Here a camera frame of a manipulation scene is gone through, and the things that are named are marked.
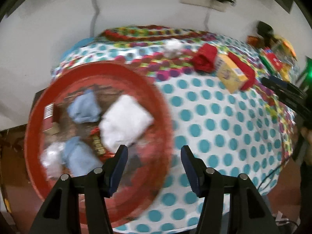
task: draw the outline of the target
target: white cloth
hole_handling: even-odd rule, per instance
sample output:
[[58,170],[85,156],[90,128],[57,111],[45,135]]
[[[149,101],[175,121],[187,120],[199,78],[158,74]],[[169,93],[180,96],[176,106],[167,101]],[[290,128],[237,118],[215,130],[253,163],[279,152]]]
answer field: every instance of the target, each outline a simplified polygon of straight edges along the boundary
[[167,40],[163,49],[163,55],[168,59],[173,59],[182,54],[183,43],[177,39]]
[[116,153],[120,145],[130,146],[153,120],[135,98],[121,95],[102,116],[99,124],[102,143]]

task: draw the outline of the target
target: plastic bag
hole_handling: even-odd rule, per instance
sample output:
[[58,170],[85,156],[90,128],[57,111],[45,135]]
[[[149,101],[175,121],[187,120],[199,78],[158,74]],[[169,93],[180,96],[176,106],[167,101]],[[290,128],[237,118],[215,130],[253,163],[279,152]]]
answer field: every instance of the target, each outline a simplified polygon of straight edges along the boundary
[[40,162],[46,169],[47,178],[59,178],[62,175],[61,152],[64,146],[65,143],[55,142],[41,153]]

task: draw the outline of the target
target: red cloth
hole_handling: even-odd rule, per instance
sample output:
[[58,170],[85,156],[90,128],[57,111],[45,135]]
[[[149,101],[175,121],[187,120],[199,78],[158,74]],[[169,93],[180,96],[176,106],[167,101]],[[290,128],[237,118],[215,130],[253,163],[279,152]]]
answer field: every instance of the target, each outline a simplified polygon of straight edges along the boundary
[[213,72],[216,54],[217,49],[215,46],[209,44],[203,45],[191,60],[194,69],[208,73]]
[[255,84],[255,71],[245,62],[242,62],[239,57],[231,52],[227,55],[240,70],[247,76],[248,80],[243,84],[240,90],[247,90]]

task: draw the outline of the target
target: person's hand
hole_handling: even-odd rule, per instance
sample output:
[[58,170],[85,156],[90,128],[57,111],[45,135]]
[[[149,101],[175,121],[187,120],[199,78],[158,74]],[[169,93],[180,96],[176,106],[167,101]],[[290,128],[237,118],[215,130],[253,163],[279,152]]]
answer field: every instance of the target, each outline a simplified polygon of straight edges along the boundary
[[301,134],[310,144],[310,147],[307,149],[303,160],[305,161],[307,165],[312,165],[312,130],[308,130],[307,128],[302,128]]

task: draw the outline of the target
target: gray cable on wall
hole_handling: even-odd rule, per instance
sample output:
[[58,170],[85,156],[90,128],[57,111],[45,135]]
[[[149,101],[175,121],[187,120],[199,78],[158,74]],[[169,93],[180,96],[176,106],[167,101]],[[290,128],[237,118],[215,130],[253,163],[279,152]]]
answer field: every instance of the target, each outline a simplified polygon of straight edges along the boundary
[[90,23],[90,37],[94,37],[95,35],[95,25],[96,25],[96,19],[99,15],[99,6],[97,4],[97,0],[91,0],[92,7],[94,9],[94,15],[92,17],[91,23]]

